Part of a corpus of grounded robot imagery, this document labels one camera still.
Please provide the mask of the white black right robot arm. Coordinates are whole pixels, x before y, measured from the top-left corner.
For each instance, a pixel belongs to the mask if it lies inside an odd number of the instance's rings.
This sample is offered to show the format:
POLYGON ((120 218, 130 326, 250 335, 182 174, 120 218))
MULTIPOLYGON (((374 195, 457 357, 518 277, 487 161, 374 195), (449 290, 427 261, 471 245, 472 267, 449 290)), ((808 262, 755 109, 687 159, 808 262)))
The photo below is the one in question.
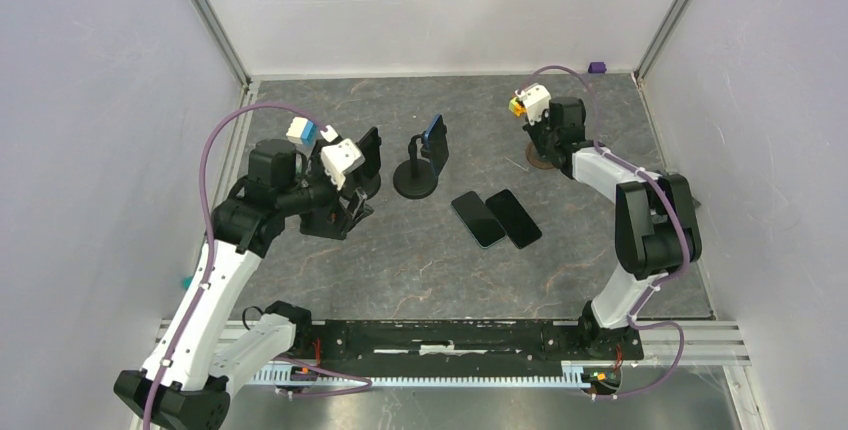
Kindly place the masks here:
POLYGON ((570 179, 585 184, 615 206, 614 248, 618 261, 604 289, 585 310, 577 332, 580 350, 602 358, 618 343, 618 330, 661 285, 696 262, 702 241, 688 180, 677 173, 637 167, 586 137, 586 108, 578 98, 515 97, 511 111, 538 156, 570 179))

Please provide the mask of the dark grey phone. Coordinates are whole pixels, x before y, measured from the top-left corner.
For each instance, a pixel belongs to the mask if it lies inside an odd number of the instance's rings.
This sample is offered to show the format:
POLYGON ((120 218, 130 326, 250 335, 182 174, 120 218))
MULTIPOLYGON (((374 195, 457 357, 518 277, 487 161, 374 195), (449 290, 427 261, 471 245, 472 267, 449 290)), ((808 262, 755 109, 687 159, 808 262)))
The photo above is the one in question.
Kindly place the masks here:
POLYGON ((511 190, 497 192, 484 204, 517 249, 524 249, 542 237, 541 229, 511 190))

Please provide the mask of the black front phone stand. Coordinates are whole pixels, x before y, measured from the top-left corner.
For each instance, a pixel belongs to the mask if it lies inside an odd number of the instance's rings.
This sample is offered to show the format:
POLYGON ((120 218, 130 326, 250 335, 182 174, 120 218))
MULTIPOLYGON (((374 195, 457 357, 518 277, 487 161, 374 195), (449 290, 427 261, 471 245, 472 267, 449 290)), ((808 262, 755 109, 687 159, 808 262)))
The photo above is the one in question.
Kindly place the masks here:
POLYGON ((381 185, 382 179, 379 173, 373 176, 362 173, 359 176, 358 191, 366 200, 374 198, 379 192, 381 185))

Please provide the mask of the black phone light blue edge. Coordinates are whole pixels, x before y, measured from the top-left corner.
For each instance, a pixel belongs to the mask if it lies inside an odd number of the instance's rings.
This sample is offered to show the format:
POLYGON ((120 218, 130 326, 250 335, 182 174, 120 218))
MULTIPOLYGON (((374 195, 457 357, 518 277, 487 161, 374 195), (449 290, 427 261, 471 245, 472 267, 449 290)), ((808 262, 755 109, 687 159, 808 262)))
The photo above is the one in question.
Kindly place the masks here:
POLYGON ((371 127, 357 143, 358 148, 365 158, 364 163, 359 169, 367 179, 373 179, 379 175, 382 165, 381 145, 382 139, 377 127, 371 127))

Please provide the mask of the dark blue edged phone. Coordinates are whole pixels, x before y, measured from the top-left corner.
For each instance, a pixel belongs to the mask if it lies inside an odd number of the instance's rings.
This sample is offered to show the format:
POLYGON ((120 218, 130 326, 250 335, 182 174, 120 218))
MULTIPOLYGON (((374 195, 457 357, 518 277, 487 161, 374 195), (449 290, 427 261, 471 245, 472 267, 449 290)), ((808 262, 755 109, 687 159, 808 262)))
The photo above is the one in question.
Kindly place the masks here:
POLYGON ((449 159, 447 126, 437 114, 422 134, 421 156, 430 162, 433 173, 439 176, 449 159))

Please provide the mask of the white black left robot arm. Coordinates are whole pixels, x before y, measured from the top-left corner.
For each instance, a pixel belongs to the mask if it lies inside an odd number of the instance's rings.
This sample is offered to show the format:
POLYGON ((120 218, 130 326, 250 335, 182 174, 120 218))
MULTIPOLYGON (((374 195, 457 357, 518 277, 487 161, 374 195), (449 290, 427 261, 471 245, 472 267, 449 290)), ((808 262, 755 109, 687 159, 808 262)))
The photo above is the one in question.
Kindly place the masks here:
POLYGON ((286 140, 250 152, 248 171, 208 216, 201 265, 173 321, 138 370, 114 392, 144 428, 218 429, 232 398, 273 358, 318 356, 309 310, 277 301, 223 351, 216 345, 244 286, 292 216, 307 235, 343 239, 370 214, 366 157, 351 139, 319 142, 306 156, 286 140))

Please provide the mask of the black phone stand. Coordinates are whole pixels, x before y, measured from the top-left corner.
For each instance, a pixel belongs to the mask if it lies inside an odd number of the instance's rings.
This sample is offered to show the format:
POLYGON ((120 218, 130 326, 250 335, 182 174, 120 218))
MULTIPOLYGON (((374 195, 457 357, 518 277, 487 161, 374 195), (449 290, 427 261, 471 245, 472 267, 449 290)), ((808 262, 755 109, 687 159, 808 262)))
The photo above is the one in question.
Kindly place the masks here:
POLYGON ((373 176, 362 173, 359 176, 358 191, 366 200, 374 198, 379 192, 381 185, 382 179, 379 173, 373 176))
POLYGON ((414 135, 407 146, 408 159, 400 163, 393 173, 392 183, 397 193, 410 200, 420 200, 431 195, 438 178, 430 162, 422 163, 418 157, 421 135, 414 135))

